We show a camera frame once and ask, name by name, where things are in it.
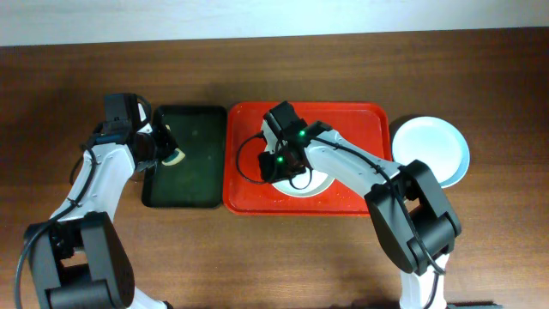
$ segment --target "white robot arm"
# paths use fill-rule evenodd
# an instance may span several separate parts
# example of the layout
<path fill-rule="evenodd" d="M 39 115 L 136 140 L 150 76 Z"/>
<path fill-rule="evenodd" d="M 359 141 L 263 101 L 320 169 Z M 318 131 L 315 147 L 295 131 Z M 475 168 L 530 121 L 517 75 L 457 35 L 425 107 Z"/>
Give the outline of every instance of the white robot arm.
<path fill-rule="evenodd" d="M 49 221 L 29 227 L 23 252 L 28 251 L 41 308 L 166 309 L 169 304 L 135 287 L 133 269 L 112 222 L 135 170 L 158 161 L 173 164 L 182 153 L 169 130 L 150 125 L 151 108 L 141 96 L 108 95 L 105 109 L 106 121 L 87 141 L 81 171 L 67 199 Z M 81 251 L 87 264 L 63 266 L 64 259 Z M 18 268 L 18 308 L 20 278 Z"/>
<path fill-rule="evenodd" d="M 415 161 L 404 167 L 377 158 L 329 125 L 307 125 L 287 102 L 265 114 L 262 137 L 274 149 L 259 155 L 266 182 L 290 179 L 310 168 L 365 198 L 382 248 L 401 269 L 401 308 L 446 308 L 441 275 L 461 224 L 425 164 Z M 403 206 L 405 198 L 420 200 L 411 214 Z"/>

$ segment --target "black cable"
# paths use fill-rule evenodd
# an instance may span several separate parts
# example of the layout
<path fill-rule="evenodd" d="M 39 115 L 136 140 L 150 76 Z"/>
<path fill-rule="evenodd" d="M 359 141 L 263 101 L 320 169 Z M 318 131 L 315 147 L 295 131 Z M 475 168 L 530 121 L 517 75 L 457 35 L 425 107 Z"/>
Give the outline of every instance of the black cable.
<path fill-rule="evenodd" d="M 432 265 L 432 267 L 435 269 L 435 271 L 439 275 L 444 275 L 446 272 L 440 266 L 437 265 L 437 263 L 433 260 L 431 254 L 427 251 L 427 248 L 425 247 L 425 244 L 423 243 L 423 240 L 421 240 L 421 238 L 418 234 L 418 231 L 415 229 L 415 226 L 412 222 L 412 218 L 410 217 L 410 214 L 408 213 L 408 211 L 406 209 L 406 205 L 404 205 L 404 201 L 402 200 L 401 195 L 398 194 L 398 192 L 396 191 L 395 185 L 393 185 L 393 183 L 391 182 L 391 179 L 389 178 L 387 173 L 378 164 L 374 163 L 373 161 L 366 158 L 360 152 L 358 152 L 354 149 L 342 146 L 342 145 L 340 145 L 339 143 L 336 143 L 336 142 L 326 141 L 326 140 L 323 140 L 322 138 L 318 138 L 318 137 L 311 137 L 311 139 L 314 140 L 314 141 L 324 143 L 324 144 L 329 145 L 331 147 L 334 147 L 336 149 L 341 149 L 341 150 L 347 151 L 350 154 L 358 156 L 361 160 L 368 163 L 369 166 L 371 166 L 374 170 L 376 170 L 376 172 L 379 173 L 385 179 L 385 181 L 387 182 L 387 184 L 389 185 L 389 188 L 391 190 L 391 195 L 393 195 L 393 197 L 396 199 L 398 204 L 401 206 L 401 210 L 402 210 L 402 213 L 404 214 L 404 218 L 406 219 L 408 226 L 410 226 L 410 229 L 412 230 L 413 237 L 418 242 L 419 248 L 421 249 L 423 254 L 425 254 L 427 259 L 429 260 L 429 264 Z"/>
<path fill-rule="evenodd" d="M 70 171 L 70 176 L 69 176 L 70 185 L 75 184 L 75 173 L 76 173 L 76 170 L 78 169 L 78 167 L 80 166 L 80 163 L 82 163 L 82 160 L 83 160 L 82 156 L 80 158 L 78 158 L 78 161 L 76 161 L 75 165 L 72 167 L 72 170 Z"/>
<path fill-rule="evenodd" d="M 288 181 L 290 182 L 290 185 L 292 186 L 293 189 L 295 189 L 295 190 L 305 190 L 305 189 L 307 189 L 307 187 L 309 187 L 309 185 L 311 184 L 311 181 L 312 181 L 312 168 L 309 168 L 309 182 L 307 183 L 307 185 L 305 187 L 296 188 L 295 185 L 292 182 L 292 179 L 293 178 L 290 178 Z"/>
<path fill-rule="evenodd" d="M 86 182 L 84 183 L 84 186 L 82 187 L 82 190 L 78 194 L 78 196 L 74 199 L 68 199 L 70 201 L 70 206 L 67 207 L 62 212 L 58 213 L 57 215 L 53 216 L 50 220 L 48 220 L 46 223 L 42 224 L 36 232 L 34 232 L 33 236 L 30 237 L 29 241 L 23 246 L 23 251 L 21 253 L 21 256 L 19 257 L 19 262 L 17 263 L 17 271 L 15 272 L 15 286 L 14 286 L 14 297 L 15 297 L 15 307 L 17 309 L 22 309 L 21 304 L 21 273 L 23 271 L 23 264 L 25 263 L 25 259 L 27 258 L 28 252 L 33 247 L 34 243 L 38 238 L 46 231 L 48 230 L 53 224 L 55 224 L 59 219 L 66 216 L 68 213 L 70 213 L 74 208 L 78 207 L 78 203 L 84 198 L 84 195 L 87 192 L 87 189 L 89 189 L 89 186 L 92 184 L 92 180 L 94 179 L 95 175 L 95 168 L 97 167 L 97 159 L 95 158 L 95 154 L 93 150 L 88 147 L 87 145 L 82 145 L 82 147 L 85 149 L 85 151 L 88 151 L 90 154 L 92 161 L 91 161 L 91 169 L 89 171 L 89 175 L 87 176 Z"/>
<path fill-rule="evenodd" d="M 437 287 L 438 287 L 438 278 L 439 277 L 440 277 L 440 274 L 435 272 L 435 278 L 432 281 L 431 295 L 429 295 L 429 300 L 427 301 L 427 304 L 423 307 L 423 309 L 431 308 L 432 303 L 435 301 L 435 295 L 437 295 Z"/>
<path fill-rule="evenodd" d="M 254 180 L 254 179 L 251 179 L 249 178 L 248 176 L 244 175 L 244 173 L 242 172 L 242 170 L 240 169 L 240 153 L 242 152 L 242 148 L 244 148 L 245 144 L 247 144 L 249 141 L 255 139 L 255 138 L 264 138 L 264 134 L 263 134 L 263 131 L 259 132 L 259 133 L 256 133 L 255 135 L 253 136 L 250 136 L 248 137 L 243 143 L 240 144 L 240 146 L 238 147 L 238 150 L 237 150 L 237 157 L 236 157 L 236 161 L 237 161 L 237 171 L 238 173 L 240 174 L 240 176 L 242 176 L 242 178 L 246 179 L 247 181 L 251 182 L 252 184 L 254 185 L 265 185 L 269 182 L 271 182 L 275 177 L 276 177 L 276 161 L 274 161 L 274 165 L 273 165 L 273 173 L 272 175 L 269 177 L 269 179 L 265 180 L 265 181 L 259 181 L 259 180 Z M 274 153 L 275 154 L 278 154 L 278 147 L 281 145 L 281 141 L 278 140 L 276 141 L 276 145 L 274 146 Z"/>

